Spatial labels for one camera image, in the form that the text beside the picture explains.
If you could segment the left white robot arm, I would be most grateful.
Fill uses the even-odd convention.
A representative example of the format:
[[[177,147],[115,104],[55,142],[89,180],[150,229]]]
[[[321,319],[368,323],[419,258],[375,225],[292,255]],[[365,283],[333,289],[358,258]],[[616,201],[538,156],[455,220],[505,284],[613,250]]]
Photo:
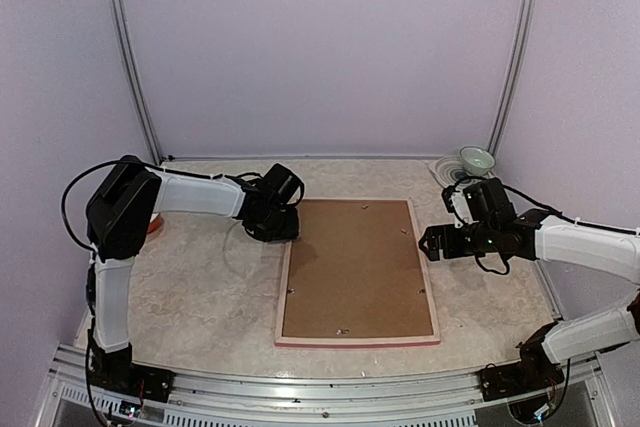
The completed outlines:
[[[94,331],[107,353],[102,377],[121,392],[140,381],[137,365],[117,353],[129,347],[130,277],[153,215],[210,214],[241,223],[253,239],[288,242],[298,238],[297,207],[303,181],[281,164],[265,174],[205,175],[143,164],[134,156],[118,160],[86,207],[87,237],[94,252]]]

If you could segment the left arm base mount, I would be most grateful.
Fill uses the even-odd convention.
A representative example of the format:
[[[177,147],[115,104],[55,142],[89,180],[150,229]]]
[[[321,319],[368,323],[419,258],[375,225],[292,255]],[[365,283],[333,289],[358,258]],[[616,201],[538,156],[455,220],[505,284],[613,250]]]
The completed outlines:
[[[139,400],[168,402],[175,373],[169,369],[135,363],[131,344],[107,353],[91,341],[88,352],[88,379],[91,386]]]

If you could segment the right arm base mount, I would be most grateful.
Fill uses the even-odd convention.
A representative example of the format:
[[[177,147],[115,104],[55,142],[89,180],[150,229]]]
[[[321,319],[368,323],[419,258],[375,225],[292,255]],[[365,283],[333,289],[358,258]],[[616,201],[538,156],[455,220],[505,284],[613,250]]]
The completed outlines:
[[[485,402],[535,392],[565,381],[562,368],[547,357],[540,338],[527,340],[519,354],[516,362],[486,366],[477,373]]]

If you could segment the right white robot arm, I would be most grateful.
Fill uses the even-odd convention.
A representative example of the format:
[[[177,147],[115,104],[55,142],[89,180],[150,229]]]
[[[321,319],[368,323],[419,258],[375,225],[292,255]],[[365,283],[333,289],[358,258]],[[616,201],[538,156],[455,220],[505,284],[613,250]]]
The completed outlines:
[[[498,178],[468,177],[443,188],[449,224],[428,226],[420,250],[432,262],[470,258],[506,276],[515,260],[544,269],[563,319],[520,346],[511,380],[535,389],[551,366],[639,340],[639,232],[570,218]]]

